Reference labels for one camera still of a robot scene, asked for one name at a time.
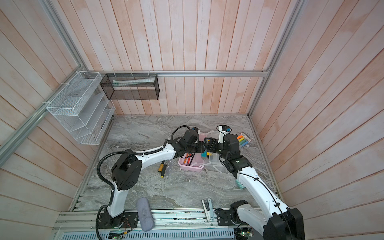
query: wire mesh basket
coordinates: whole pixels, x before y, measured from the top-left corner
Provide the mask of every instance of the wire mesh basket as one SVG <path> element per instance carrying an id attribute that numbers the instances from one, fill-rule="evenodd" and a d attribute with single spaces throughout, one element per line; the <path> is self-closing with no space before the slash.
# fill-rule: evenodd
<path id="1" fill-rule="evenodd" d="M 109 100 L 158 100 L 156 74 L 107 73 L 101 83 Z"/>
<path id="2" fill-rule="evenodd" d="M 78 72 L 47 106 L 52 115 L 77 116 L 101 81 L 97 72 Z"/>
<path id="3" fill-rule="evenodd" d="M 95 93 L 100 81 L 100 73 L 78 72 L 47 107 L 79 144 L 99 144 L 115 111 L 103 92 Z"/>

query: black mounting plate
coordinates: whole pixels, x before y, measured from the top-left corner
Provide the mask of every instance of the black mounting plate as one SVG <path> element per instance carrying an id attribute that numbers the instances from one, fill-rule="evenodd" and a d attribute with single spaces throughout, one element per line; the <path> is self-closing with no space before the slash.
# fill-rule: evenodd
<path id="1" fill-rule="evenodd" d="M 232 215 L 231 210 L 220 210 L 224 211 L 224 214 L 220 214 L 220 217 L 217 216 L 217 225 L 219 226 L 232 226 Z"/>
<path id="2" fill-rule="evenodd" d="M 115 228 L 121 225 L 124 228 L 123 219 L 128 219 L 128 223 L 132 228 L 137 227 L 137 221 L 139 215 L 137 212 L 124 212 L 114 218 L 111 218 L 108 211 L 100 214 L 99 217 L 99 229 Z"/>

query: screwdriver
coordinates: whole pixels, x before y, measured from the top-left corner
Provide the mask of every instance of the screwdriver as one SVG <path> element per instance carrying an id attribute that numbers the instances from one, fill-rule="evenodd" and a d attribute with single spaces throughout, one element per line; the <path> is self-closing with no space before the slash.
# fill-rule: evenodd
<path id="1" fill-rule="evenodd" d="M 163 170 L 163 167 L 164 167 L 164 161 L 161 162 L 158 172 L 161 172 Z"/>
<path id="2" fill-rule="evenodd" d="M 166 173 L 167 165 L 164 164 L 163 169 L 161 170 L 160 177 L 164 177 L 164 174 Z"/>

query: gray marble surface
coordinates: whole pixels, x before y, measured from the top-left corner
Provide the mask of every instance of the gray marble surface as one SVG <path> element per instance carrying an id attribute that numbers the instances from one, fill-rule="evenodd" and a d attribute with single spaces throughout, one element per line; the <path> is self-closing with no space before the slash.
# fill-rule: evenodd
<path id="1" fill-rule="evenodd" d="M 198 127 L 202 132 L 216 129 L 225 124 L 232 128 L 233 134 L 244 132 L 253 141 L 241 148 L 241 153 L 253 164 L 259 176 L 272 189 L 259 149 L 252 134 L 248 118 L 245 115 L 190 115 L 190 116 L 118 116 L 114 119 L 111 131 L 103 147 L 100 158 L 114 151 L 131 148 L 142 151 L 160 146 L 180 125 Z M 179 130 L 175 137 L 182 136 L 185 130 Z M 101 166 L 101 173 L 111 179 L 111 167 L 119 156 L 112 156 Z M 251 205 L 256 202 L 246 189 L 239 189 L 232 174 L 212 174 L 205 169 L 201 172 L 181 170 L 174 159 L 170 164 L 170 173 L 160 178 L 157 172 L 159 164 L 141 171 L 137 184 L 129 190 L 125 202 L 126 209 L 135 209 L 138 198 L 147 197 L 152 209 L 165 208 L 201 208 L 201 199 L 211 198 L 214 207 L 229 207 L 238 200 L 246 200 Z M 96 174 L 96 168 L 81 194 L 75 210 L 97 210 L 107 204 L 110 188 Z"/>

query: black cable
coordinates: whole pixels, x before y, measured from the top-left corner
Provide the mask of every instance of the black cable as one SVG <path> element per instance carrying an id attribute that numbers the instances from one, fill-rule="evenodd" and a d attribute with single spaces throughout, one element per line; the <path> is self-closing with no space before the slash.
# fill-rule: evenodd
<path id="1" fill-rule="evenodd" d="M 218 208 L 218 209 L 215 209 L 215 210 L 214 210 L 215 214 L 216 214 L 218 217 L 220 217 L 220 218 L 225 218 L 225 217 L 223 217 L 223 215 L 221 215 L 221 214 L 219 214 L 219 213 L 217 212 L 218 210 L 224 211 L 224 213 L 225 213 L 227 216 L 229 216 L 229 218 L 232 218 L 231 214 L 227 213 L 224 209 L 221 209 L 221 208 Z"/>
<path id="2" fill-rule="evenodd" d="M 166 147 L 166 145 L 167 145 L 168 141 L 169 141 L 168 139 L 164 140 L 164 145 L 163 145 L 163 148 L 165 148 L 165 147 Z"/>
<path id="3" fill-rule="evenodd" d="M 109 204 L 108 205 L 103 205 L 100 207 L 99 209 L 99 212 L 96 216 L 96 235 L 98 237 L 99 240 L 102 240 L 101 237 L 100 237 L 100 234 L 99 234 L 99 217 L 100 217 L 100 212 L 103 208 L 107 208 L 110 204 L 112 204 L 112 201 L 113 201 L 113 191 L 115 189 L 114 185 L 112 184 L 112 182 L 110 182 L 108 179 L 106 179 L 102 174 L 101 174 L 101 171 L 100 171 L 100 167 L 101 165 L 103 164 L 103 162 L 114 156 L 114 155 L 118 155 L 118 154 L 130 154 L 130 155 L 136 155 L 136 156 L 142 156 L 142 155 L 148 155 L 148 154 L 153 154 L 153 153 L 157 153 L 157 152 L 160 152 L 161 150 L 163 150 L 163 148 L 159 148 L 159 149 L 156 149 L 156 150 L 153 150 L 153 151 L 150 151 L 150 152 L 123 152 L 123 151 L 118 151 L 118 152 L 111 152 L 107 155 L 105 155 L 100 161 L 99 163 L 97 164 L 97 167 L 96 167 L 96 173 L 98 175 L 98 177 L 103 181 L 105 182 L 106 184 L 108 184 L 110 187 L 111 187 L 111 197 L 109 198 Z"/>
<path id="4" fill-rule="evenodd" d="M 127 234 L 127 233 L 133 231 L 133 228 L 132 228 L 131 225 L 129 224 L 129 220 L 128 220 L 127 218 L 126 218 L 126 220 L 127 220 L 127 222 L 123 219 L 123 221 L 124 221 L 124 232 L 122 232 L 122 233 L 112 233 L 112 232 L 110 232 L 110 233 L 108 234 L 108 238 L 109 238 L 109 239 L 114 238 L 114 237 L 119 237 L 119 236 L 121 236 L 121 235 L 125 235 L 125 234 Z M 131 228 L 131 229 L 128 230 L 128 231 L 126 230 L 127 224 L 128 224 L 128 226 Z"/>
<path id="5" fill-rule="evenodd" d="M 241 222 L 239 225 L 237 225 L 237 228 L 235 229 L 235 232 L 239 229 L 239 227 L 240 227 L 240 225 L 242 225 L 242 224 L 248 224 L 248 223 L 246 223 L 246 222 Z"/>
<path id="6" fill-rule="evenodd" d="M 96 235 L 97 235 L 97 238 L 99 239 L 99 240 L 102 240 L 101 239 L 101 236 L 100 236 L 100 233 L 99 233 L 99 217 L 100 217 L 100 213 L 101 213 L 101 210 L 103 209 L 103 208 L 107 208 L 108 207 L 108 205 L 103 205 L 103 206 L 101 206 L 100 208 L 99 208 L 99 211 L 97 212 L 97 215 L 96 215 Z"/>
<path id="7" fill-rule="evenodd" d="M 223 161 L 220 160 L 220 158 L 222 158 L 222 157 L 219 156 L 219 157 L 218 157 L 218 160 L 220 161 L 221 165 L 223 165 L 225 168 L 227 168 L 227 166 L 224 164 Z"/>
<path id="8" fill-rule="evenodd" d="M 186 128 L 188 128 L 189 130 L 191 130 L 191 128 L 190 128 L 189 126 L 187 126 L 187 125 L 181 125 L 180 127 L 176 128 L 176 129 L 173 131 L 172 135 L 170 136 L 170 139 L 171 139 L 171 140 L 173 140 L 173 135 L 175 134 L 175 132 L 176 132 L 177 130 L 179 130 L 180 128 L 182 128 L 182 127 L 186 127 Z"/>
<path id="9" fill-rule="evenodd" d="M 241 172 L 237 172 L 237 173 L 238 173 L 238 174 L 241 174 L 241 175 L 245 175 L 245 176 L 248 176 L 248 177 L 253 178 L 254 181 L 258 181 L 259 183 L 261 183 L 261 184 L 265 187 L 266 190 L 268 190 L 268 192 L 269 192 L 269 194 L 271 195 L 272 199 L 273 199 L 273 200 L 275 201 L 275 203 L 276 203 L 276 204 L 275 204 L 275 207 L 278 207 L 279 210 L 280 210 L 280 212 L 281 212 L 281 214 L 283 215 L 284 220 L 285 220 L 285 222 L 287 223 L 289 233 L 291 234 L 291 239 L 293 239 L 293 235 L 292 235 L 292 232 L 291 232 L 291 228 L 289 227 L 288 221 L 287 221 L 287 219 L 285 218 L 283 211 L 282 211 L 282 210 L 280 209 L 280 207 L 279 207 L 280 203 L 278 203 L 278 202 L 275 200 L 274 196 L 272 195 L 271 191 L 267 188 L 267 186 L 264 185 L 264 184 L 259 180 L 258 177 L 252 177 L 252 176 L 249 176 L 248 174 L 244 174 L 244 173 L 241 173 Z"/>
<path id="10" fill-rule="evenodd" d="M 219 131 L 219 132 L 221 132 L 222 134 L 225 135 L 224 132 L 222 132 L 222 131 L 220 131 L 220 130 L 218 129 L 218 127 L 220 127 L 220 126 L 225 126 L 225 125 L 218 125 L 218 126 L 216 127 L 216 130 Z"/>
<path id="11" fill-rule="evenodd" d="M 207 150 L 207 148 L 208 148 L 208 146 L 205 144 L 205 142 L 204 141 L 202 141 L 203 142 L 203 145 L 204 145 L 204 151 L 202 151 L 202 152 L 205 152 L 206 150 Z"/>
<path id="12" fill-rule="evenodd" d="M 191 166 L 191 163 L 194 157 L 195 157 L 195 153 L 192 155 L 191 161 L 189 162 L 188 166 Z"/>

